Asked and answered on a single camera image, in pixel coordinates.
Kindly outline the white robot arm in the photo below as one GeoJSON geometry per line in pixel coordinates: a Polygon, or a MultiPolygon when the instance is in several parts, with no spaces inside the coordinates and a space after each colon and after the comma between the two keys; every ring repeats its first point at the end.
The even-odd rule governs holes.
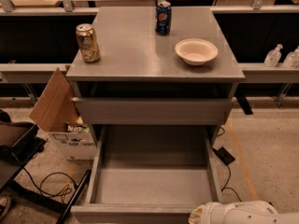
{"type": "Polygon", "coordinates": [[[202,204],[195,208],[189,224],[299,224],[299,213],[280,214],[270,203],[250,201],[202,204]]]}

